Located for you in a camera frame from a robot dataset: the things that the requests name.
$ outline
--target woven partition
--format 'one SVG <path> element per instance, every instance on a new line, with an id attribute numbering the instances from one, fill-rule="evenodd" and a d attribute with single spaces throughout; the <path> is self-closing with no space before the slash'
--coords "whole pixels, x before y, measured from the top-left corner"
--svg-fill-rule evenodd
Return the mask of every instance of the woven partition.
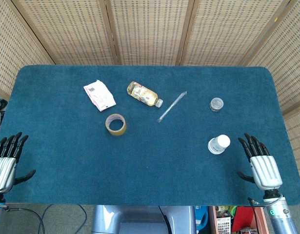
<path id="1" fill-rule="evenodd" d="M 200 0 L 183 65 L 235 66 L 281 0 Z"/>
<path id="2" fill-rule="evenodd" d="M 288 135 L 294 151 L 298 171 L 300 173 L 300 112 L 285 120 Z"/>
<path id="3" fill-rule="evenodd" d="M 109 0 L 125 65 L 175 65 L 188 0 Z"/>
<path id="4" fill-rule="evenodd" d="M 57 64 L 113 64 L 98 0 L 14 0 Z"/>
<path id="5" fill-rule="evenodd" d="M 283 111 L 300 101 L 300 0 L 249 65 L 272 73 Z"/>
<path id="6" fill-rule="evenodd" d="M 9 99 L 19 69 L 52 61 L 5 0 L 0 0 L 0 95 Z"/>

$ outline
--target tape roll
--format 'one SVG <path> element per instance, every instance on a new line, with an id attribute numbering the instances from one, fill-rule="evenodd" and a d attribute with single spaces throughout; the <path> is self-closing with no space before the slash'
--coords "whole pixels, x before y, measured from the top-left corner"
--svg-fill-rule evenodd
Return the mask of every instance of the tape roll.
<path id="1" fill-rule="evenodd" d="M 122 127 L 120 129 L 118 129 L 118 130 L 112 130 L 112 129 L 110 129 L 111 122 L 113 122 L 114 120 L 117 120 L 117 119 L 119 119 L 119 120 L 122 121 Z M 126 120 L 120 114 L 112 114 L 108 118 L 106 118 L 105 126 L 106 126 L 106 129 L 110 132 L 110 134 L 112 134 L 114 136 L 121 136 L 126 131 Z"/>

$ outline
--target yellow liquid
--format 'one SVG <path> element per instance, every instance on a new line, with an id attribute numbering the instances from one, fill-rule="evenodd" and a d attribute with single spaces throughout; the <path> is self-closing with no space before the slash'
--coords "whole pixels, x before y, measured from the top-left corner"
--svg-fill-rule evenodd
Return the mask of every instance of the yellow liquid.
<path id="1" fill-rule="evenodd" d="M 153 106 L 159 99 L 159 96 L 154 93 L 152 90 L 136 83 L 131 82 L 127 87 L 127 93 L 133 96 L 135 99 L 142 101 L 143 103 Z"/>

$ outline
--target robotic hand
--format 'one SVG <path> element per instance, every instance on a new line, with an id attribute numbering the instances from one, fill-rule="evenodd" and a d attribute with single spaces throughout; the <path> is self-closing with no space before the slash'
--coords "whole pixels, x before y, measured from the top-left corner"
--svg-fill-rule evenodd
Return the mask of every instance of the robotic hand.
<path id="1" fill-rule="evenodd" d="M 248 144 L 242 138 L 239 138 L 239 141 L 244 148 L 254 176 L 238 172 L 239 177 L 256 184 L 260 190 L 264 191 L 265 204 L 262 206 L 267 208 L 275 234 L 298 234 L 285 197 L 278 191 L 282 185 L 282 179 L 274 157 L 270 156 L 265 145 L 257 138 L 247 133 L 245 137 Z M 251 205 L 260 205 L 251 198 L 249 201 Z"/>
<path id="2" fill-rule="evenodd" d="M 0 141 L 0 219 L 3 210 L 7 209 L 3 194 L 10 191 L 13 185 L 29 180 L 36 172 L 36 170 L 32 170 L 23 177 L 15 178 L 22 148 L 28 139 L 26 135 L 19 140 L 21 135 L 22 133 L 18 133 L 15 136 L 10 136 L 8 139 L 4 137 Z"/>

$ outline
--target blue table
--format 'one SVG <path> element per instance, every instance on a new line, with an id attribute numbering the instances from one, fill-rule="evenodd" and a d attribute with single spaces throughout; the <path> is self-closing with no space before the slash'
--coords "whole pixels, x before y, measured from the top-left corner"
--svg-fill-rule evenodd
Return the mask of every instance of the blue table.
<path id="1" fill-rule="evenodd" d="M 116 106 L 103 112 L 83 86 L 101 80 Z M 164 103 L 149 107 L 129 96 L 137 81 Z M 187 95 L 162 123 L 157 119 L 177 96 Z M 224 101 L 209 109 L 214 97 Z M 126 133 L 112 136 L 105 119 L 122 114 Z M 248 205 L 262 198 L 238 137 L 255 135 L 275 156 L 281 191 L 300 202 L 300 177 L 283 123 L 276 90 L 262 67 L 36 65 L 18 74 L 0 139 L 29 135 L 17 176 L 37 172 L 6 194 L 8 202 L 127 205 Z M 220 134 L 231 139 L 221 155 L 207 149 Z"/>

